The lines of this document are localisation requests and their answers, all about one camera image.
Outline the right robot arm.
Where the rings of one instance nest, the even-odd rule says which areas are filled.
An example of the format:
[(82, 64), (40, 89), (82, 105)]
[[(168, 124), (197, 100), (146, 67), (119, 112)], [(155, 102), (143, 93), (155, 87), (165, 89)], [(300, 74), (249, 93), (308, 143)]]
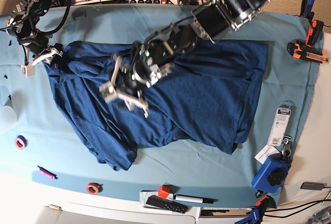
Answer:
[(40, 62), (52, 64), (57, 56), (62, 56), (63, 46), (59, 43), (51, 46), (49, 39), (65, 24), (69, 15), (71, 0), (66, 0), (64, 16), (55, 29), (41, 31), (37, 28), (40, 18), (49, 12), (55, 0), (21, 0), (5, 22), (2, 32), (16, 38), (23, 47), (24, 63), (21, 74), (28, 77), (35, 75), (35, 66)]

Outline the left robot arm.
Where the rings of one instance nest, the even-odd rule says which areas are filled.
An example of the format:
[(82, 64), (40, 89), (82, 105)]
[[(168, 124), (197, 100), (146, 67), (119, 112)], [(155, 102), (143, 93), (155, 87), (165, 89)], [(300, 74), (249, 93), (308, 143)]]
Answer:
[(227, 31), (237, 31), (255, 18), (269, 0), (207, 0), (182, 20), (150, 34), (142, 43), (134, 42), (131, 63), (124, 64), (120, 55), (114, 55), (115, 66), (107, 83), (100, 86), (106, 102), (120, 99), (128, 110), (140, 108), (148, 117), (148, 103), (141, 89), (152, 87), (166, 77), (178, 54), (192, 51), (199, 39), (215, 38)]

